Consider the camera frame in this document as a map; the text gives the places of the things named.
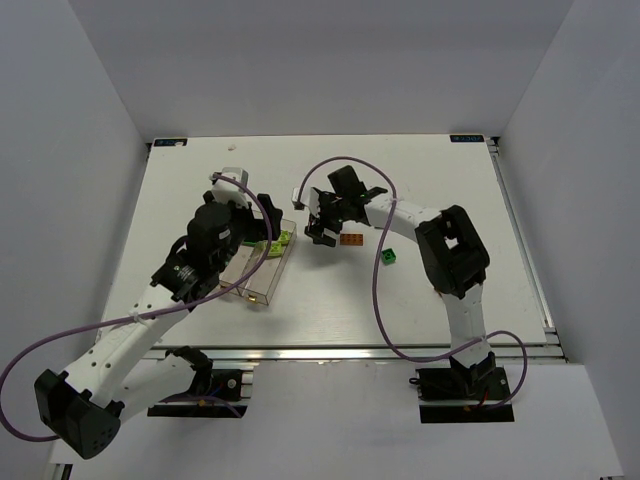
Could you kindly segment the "lime green square lego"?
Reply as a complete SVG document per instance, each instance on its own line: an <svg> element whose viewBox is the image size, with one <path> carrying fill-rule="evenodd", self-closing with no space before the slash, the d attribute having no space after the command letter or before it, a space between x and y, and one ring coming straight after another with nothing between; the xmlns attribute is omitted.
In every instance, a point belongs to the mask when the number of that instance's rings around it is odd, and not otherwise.
<svg viewBox="0 0 640 480"><path fill-rule="evenodd" d="M292 239L292 233L283 230L278 238L278 242L282 245L288 245Z"/></svg>

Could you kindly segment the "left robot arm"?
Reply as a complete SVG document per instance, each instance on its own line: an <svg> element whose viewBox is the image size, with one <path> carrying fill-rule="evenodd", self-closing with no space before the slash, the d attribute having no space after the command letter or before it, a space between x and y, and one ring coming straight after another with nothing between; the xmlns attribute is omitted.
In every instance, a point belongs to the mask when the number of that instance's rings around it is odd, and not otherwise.
<svg viewBox="0 0 640 480"><path fill-rule="evenodd" d="M43 422L81 458L91 459L113 441L129 418L168 397L204 396L213 389L211 360L183 346L166 353L146 374L132 369L160 338L219 284L241 244L275 240L282 211L269 195L257 197L255 217L243 195L208 192L133 307L136 320L111 328L62 372L45 370L34 388Z"/></svg>

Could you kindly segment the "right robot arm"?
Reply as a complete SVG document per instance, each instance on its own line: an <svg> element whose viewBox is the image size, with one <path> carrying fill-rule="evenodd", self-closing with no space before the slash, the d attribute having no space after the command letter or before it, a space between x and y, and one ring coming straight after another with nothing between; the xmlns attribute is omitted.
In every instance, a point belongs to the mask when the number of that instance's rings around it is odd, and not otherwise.
<svg viewBox="0 0 640 480"><path fill-rule="evenodd" d="M445 305L451 376L461 392L475 393L495 369L495 355L482 307L490 258L467 212L458 205L420 207L400 199L393 186L367 188L351 166L332 172L329 181L330 191L299 187L293 192L294 208L309 211L305 234L316 245L334 247L346 222L374 227L381 231L377 262L389 232L415 242L427 279Z"/></svg>

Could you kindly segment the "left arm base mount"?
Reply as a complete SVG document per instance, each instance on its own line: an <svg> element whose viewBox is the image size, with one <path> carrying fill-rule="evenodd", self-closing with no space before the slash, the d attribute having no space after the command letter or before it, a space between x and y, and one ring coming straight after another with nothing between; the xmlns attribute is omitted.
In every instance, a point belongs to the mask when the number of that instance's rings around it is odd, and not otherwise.
<svg viewBox="0 0 640 480"><path fill-rule="evenodd" d="M215 368L209 390L190 397L178 395L147 410L151 418L241 419L252 396L253 368Z"/></svg>

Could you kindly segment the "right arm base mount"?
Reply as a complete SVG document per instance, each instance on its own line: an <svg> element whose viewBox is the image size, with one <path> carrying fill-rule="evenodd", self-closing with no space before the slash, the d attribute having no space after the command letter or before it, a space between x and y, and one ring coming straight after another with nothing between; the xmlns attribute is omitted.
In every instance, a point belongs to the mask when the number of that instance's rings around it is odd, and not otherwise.
<svg viewBox="0 0 640 480"><path fill-rule="evenodd" d="M415 371L409 384L416 389L422 424L513 423L509 402L496 406L511 394L506 372L498 367L472 393L458 385L448 368Z"/></svg>

